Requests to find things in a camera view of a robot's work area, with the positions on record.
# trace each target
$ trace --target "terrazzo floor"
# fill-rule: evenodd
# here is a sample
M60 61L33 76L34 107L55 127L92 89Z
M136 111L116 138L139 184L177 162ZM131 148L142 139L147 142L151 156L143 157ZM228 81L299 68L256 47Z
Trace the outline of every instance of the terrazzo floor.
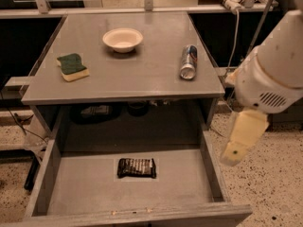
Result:
M218 158L230 112L217 107L210 130ZM1 118L1 149L19 148L23 133ZM30 192L23 186L29 158L0 160L0 223L21 221ZM220 164L234 204L250 204L253 214L242 227L303 226L303 132L300 124L276 124L237 166Z

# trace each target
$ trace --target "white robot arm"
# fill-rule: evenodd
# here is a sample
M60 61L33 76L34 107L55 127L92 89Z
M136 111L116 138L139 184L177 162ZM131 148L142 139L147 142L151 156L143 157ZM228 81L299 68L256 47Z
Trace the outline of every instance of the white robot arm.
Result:
M237 101L245 108L233 124L222 161L234 166L268 127L267 115L303 97L303 0L288 11L265 41L235 71Z

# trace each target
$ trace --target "white bowl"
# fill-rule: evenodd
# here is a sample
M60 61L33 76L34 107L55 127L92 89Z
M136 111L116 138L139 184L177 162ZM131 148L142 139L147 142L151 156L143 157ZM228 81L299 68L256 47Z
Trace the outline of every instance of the white bowl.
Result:
M127 53L143 41L143 35L132 28L113 29L103 36L103 42L119 53Z

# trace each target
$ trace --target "table top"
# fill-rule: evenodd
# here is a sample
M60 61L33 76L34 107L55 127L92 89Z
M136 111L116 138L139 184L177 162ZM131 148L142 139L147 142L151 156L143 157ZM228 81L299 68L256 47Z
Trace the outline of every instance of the table top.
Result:
M111 29L139 30L143 43L119 54L103 35ZM180 78L183 48L198 49L194 80ZM78 53L90 76L67 82L56 59ZM186 12L68 15L23 96L26 105L219 97L223 87Z

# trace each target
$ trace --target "yellow sponge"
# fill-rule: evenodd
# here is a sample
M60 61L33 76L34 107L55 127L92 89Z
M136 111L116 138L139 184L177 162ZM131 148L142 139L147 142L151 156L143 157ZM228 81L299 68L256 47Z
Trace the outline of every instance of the yellow sponge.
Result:
M79 54L74 53L58 57L57 64L61 67L62 76L66 81L73 81L89 76L89 71L82 65Z

